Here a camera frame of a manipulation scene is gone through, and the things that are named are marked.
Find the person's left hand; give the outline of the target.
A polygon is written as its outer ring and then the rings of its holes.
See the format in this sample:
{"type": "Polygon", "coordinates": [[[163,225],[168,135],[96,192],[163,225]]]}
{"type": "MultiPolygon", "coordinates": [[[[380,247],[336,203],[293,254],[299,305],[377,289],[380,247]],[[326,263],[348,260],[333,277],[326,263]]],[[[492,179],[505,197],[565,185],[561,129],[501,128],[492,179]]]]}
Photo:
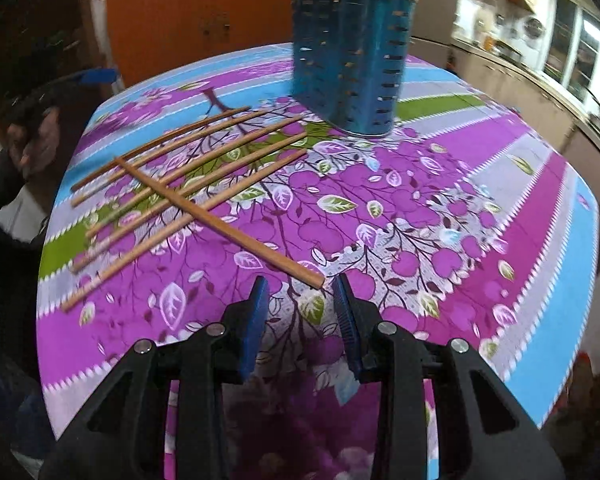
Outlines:
{"type": "Polygon", "coordinates": [[[60,141],[59,108],[48,108],[43,114],[38,131],[27,132],[22,125],[11,124],[7,129],[8,152],[15,167],[27,179],[43,171],[55,158],[60,141]]]}

